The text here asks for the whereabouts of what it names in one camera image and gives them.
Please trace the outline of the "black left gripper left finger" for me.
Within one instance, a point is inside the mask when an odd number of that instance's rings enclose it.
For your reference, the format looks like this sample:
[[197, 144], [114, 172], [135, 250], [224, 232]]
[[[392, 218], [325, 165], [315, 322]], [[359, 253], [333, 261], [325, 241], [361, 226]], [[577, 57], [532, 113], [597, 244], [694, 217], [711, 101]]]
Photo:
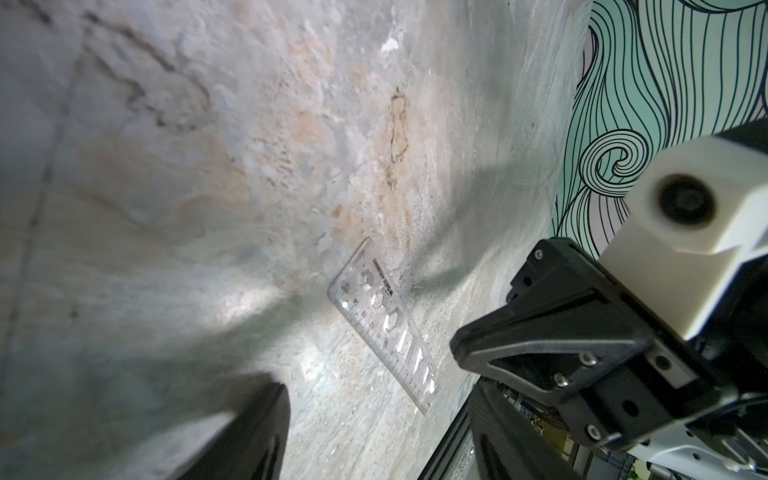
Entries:
[[287, 387], [269, 382], [181, 473], [182, 479], [278, 479], [287, 447]]

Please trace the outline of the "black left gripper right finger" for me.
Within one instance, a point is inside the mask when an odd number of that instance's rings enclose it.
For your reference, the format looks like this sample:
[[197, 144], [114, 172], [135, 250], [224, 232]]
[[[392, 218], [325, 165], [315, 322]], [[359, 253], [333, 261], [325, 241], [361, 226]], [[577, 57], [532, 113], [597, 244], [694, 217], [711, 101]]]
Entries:
[[496, 384], [480, 379], [468, 398], [470, 429], [482, 479], [577, 479], [579, 476]]

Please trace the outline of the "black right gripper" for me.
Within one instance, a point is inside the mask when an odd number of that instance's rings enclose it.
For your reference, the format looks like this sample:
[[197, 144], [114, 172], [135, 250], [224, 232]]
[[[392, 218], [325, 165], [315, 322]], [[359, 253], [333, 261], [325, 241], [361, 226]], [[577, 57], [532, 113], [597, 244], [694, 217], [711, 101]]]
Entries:
[[554, 408], [592, 445], [627, 448], [734, 399], [647, 306], [573, 241], [539, 241], [508, 305], [450, 340], [459, 366]]

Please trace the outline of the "clear short straight ruler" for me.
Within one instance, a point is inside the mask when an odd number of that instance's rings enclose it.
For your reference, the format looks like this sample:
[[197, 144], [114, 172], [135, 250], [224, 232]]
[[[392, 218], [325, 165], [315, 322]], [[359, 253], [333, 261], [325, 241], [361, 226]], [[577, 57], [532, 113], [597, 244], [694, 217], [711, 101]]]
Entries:
[[437, 368], [371, 238], [341, 268], [327, 296], [420, 413], [427, 414], [439, 390]]

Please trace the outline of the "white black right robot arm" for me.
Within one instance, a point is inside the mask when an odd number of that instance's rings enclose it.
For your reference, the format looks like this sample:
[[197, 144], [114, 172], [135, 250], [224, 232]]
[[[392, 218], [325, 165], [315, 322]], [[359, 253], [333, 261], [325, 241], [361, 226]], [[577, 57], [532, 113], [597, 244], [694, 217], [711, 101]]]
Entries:
[[767, 261], [739, 268], [686, 340], [575, 242], [539, 242], [506, 303], [460, 328], [457, 364], [480, 376], [470, 418], [489, 478], [550, 476], [509, 395], [579, 444], [646, 454], [672, 475], [767, 475]]

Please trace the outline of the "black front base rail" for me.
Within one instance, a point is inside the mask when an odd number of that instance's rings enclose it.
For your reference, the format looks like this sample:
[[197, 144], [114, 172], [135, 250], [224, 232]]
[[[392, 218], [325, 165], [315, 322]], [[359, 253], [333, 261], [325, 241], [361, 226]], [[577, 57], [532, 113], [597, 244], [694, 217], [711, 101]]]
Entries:
[[466, 399], [418, 479], [466, 479], [473, 460], [474, 443], [470, 429], [469, 399]]

